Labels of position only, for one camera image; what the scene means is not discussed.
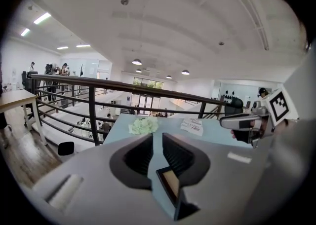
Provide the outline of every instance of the fluorescent light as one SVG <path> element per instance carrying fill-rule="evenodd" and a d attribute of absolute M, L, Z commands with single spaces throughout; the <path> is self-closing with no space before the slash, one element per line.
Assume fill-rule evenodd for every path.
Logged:
<path fill-rule="evenodd" d="M 183 75 L 190 75 L 190 73 L 189 73 L 188 70 L 183 70 L 181 73 L 182 73 Z"/>
<path fill-rule="evenodd" d="M 142 65 L 142 62 L 138 58 L 134 59 L 132 63 L 135 65 Z"/>
<path fill-rule="evenodd" d="M 76 45 L 76 47 L 80 48 L 80 47 L 91 47 L 90 44 L 80 44 L 80 45 Z"/>
<path fill-rule="evenodd" d="M 29 29 L 25 29 L 25 30 L 22 32 L 21 36 L 25 36 L 29 31 L 30 31 Z"/>
<path fill-rule="evenodd" d="M 35 24 L 38 24 L 40 22 L 42 22 L 43 20 L 47 19 L 48 17 L 50 17 L 51 15 L 49 13 L 45 13 L 43 14 L 40 18 L 36 19 L 34 21 Z"/>

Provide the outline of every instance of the light blue table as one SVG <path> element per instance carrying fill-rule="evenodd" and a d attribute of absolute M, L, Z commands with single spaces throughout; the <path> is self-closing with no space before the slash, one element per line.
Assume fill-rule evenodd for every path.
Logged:
<path fill-rule="evenodd" d="M 133 137 L 135 135 L 128 132 L 128 125 L 132 124 L 135 119 L 143 118 L 141 116 L 121 114 L 115 122 L 112 130 L 105 139 L 104 144 L 120 141 L 124 138 Z M 148 178 L 152 180 L 153 196 L 162 206 L 165 212 L 173 218 L 175 207 L 172 205 L 167 196 L 160 180 L 156 174 L 156 170 L 168 167 L 169 164 L 162 153 L 162 133 L 180 134 L 193 139 L 199 139 L 206 142 L 216 144 L 231 145 L 252 148 L 244 142 L 239 142 L 232 138 L 229 129 L 224 129 L 220 126 L 219 121 L 215 119 L 201 119 L 203 124 L 203 135 L 198 136 L 180 129 L 183 118 L 160 118 L 158 117 L 158 130 L 154 136 L 154 155 L 149 164 Z"/>

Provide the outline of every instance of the wooden floor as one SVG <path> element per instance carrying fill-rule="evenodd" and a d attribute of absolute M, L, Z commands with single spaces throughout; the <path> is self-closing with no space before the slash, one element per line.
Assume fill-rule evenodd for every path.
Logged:
<path fill-rule="evenodd" d="M 32 187 L 42 176 L 61 164 L 58 155 L 40 141 L 39 134 L 24 127 L 23 108 L 18 107 L 5 112 L 6 127 L 0 130 L 1 151 L 17 182 Z M 8 147 L 4 149 L 4 139 Z"/>

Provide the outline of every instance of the table leg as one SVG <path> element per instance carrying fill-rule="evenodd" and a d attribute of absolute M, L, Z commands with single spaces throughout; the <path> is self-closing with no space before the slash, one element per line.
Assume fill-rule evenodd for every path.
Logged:
<path fill-rule="evenodd" d="M 24 111 L 26 125 L 28 127 L 28 130 L 30 131 L 31 130 L 31 125 L 30 125 L 30 121 L 29 121 L 29 118 L 28 118 L 28 114 L 26 113 L 26 106 L 25 105 L 23 105 L 23 111 Z"/>
<path fill-rule="evenodd" d="M 43 143 L 44 145 L 47 145 L 45 136 L 44 136 L 43 131 L 42 131 L 42 129 L 41 129 L 40 118 L 39 118 L 38 109 L 37 109 L 36 101 L 35 101 L 35 100 L 33 100 L 32 106 L 33 106 L 34 118 L 35 118 L 35 121 L 36 121 L 36 125 L 37 125 L 37 127 L 38 127 L 38 131 L 39 131 L 40 138 L 41 138 L 41 140 L 42 140 L 42 143 Z"/>

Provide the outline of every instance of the wooden desk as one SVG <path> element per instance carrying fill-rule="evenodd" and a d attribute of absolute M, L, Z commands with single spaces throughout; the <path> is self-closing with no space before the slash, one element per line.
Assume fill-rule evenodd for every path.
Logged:
<path fill-rule="evenodd" d="M 36 95 L 26 90 L 17 90 L 17 91 L 2 93 L 2 96 L 0 97 L 0 113 L 3 113 L 4 111 L 7 111 L 12 108 L 23 106 L 26 124 L 28 126 L 28 129 L 31 130 L 31 125 L 26 113 L 26 107 L 25 107 L 26 104 L 32 104 L 34 118 L 39 130 L 40 138 L 43 144 L 46 145 L 47 142 L 45 140 L 45 136 L 41 129 L 40 118 L 39 118 L 38 110 L 36 106 Z"/>

